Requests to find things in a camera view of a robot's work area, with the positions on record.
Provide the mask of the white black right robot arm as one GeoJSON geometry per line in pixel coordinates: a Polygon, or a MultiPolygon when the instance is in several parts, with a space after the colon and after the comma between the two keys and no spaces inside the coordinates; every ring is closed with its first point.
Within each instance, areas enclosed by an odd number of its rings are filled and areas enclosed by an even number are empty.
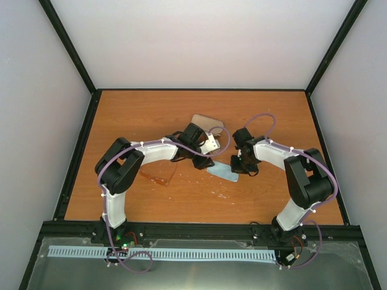
{"type": "Polygon", "coordinates": [[[287,243],[305,217],[336,192],[337,185],[331,172],[315,148],[297,150],[263,136],[255,138],[245,127],[238,129],[232,137],[238,151],[230,159],[233,173],[256,176],[261,162],[285,172],[290,200],[273,218],[271,237],[278,245],[287,243]]]}

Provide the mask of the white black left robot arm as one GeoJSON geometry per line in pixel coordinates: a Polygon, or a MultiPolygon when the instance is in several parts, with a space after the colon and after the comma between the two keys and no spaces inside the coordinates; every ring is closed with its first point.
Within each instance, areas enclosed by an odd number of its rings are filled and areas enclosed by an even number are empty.
{"type": "Polygon", "coordinates": [[[125,196],[141,167],[159,161],[192,160],[196,169],[214,166],[209,156],[220,149],[214,135],[189,123],[184,131],[177,131],[158,140],[130,142],[120,137],[113,142],[95,166],[97,184],[102,190],[102,219],[107,224],[104,235],[112,243],[126,236],[125,196]]]}

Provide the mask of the light blue cleaning cloth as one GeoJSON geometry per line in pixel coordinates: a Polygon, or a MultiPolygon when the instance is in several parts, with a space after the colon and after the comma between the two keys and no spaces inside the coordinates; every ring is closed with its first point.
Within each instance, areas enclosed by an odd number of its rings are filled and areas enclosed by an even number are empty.
{"type": "Polygon", "coordinates": [[[214,161],[214,165],[208,167],[207,172],[230,182],[237,182],[239,180],[239,175],[232,172],[230,165],[218,161],[214,161]]]}

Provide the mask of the plaid glasses case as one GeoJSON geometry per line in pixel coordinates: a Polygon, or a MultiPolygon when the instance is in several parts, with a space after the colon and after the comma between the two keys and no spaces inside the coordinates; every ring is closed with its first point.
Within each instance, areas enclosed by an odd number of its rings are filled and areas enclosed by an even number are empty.
{"type": "Polygon", "coordinates": [[[199,114],[194,114],[191,119],[191,122],[202,128],[202,130],[205,131],[206,135],[209,133],[211,128],[214,127],[214,129],[211,131],[211,134],[215,138],[221,136],[224,127],[224,123],[222,121],[199,114]]]}

